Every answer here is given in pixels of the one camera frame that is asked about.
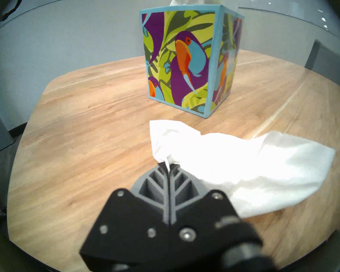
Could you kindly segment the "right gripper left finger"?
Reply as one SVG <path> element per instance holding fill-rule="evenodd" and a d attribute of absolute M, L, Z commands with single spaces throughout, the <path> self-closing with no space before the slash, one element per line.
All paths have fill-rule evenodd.
<path fill-rule="evenodd" d="M 120 271 L 163 257 L 170 229 L 165 163 L 116 189 L 87 235 L 80 256 L 90 271 Z"/>

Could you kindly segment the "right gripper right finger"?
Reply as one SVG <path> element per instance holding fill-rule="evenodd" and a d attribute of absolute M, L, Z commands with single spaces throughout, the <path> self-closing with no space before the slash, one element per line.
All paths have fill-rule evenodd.
<path fill-rule="evenodd" d="M 261 255 L 262 240 L 226 194 L 207 190 L 179 165 L 170 166 L 170 248 L 182 255 Z"/>

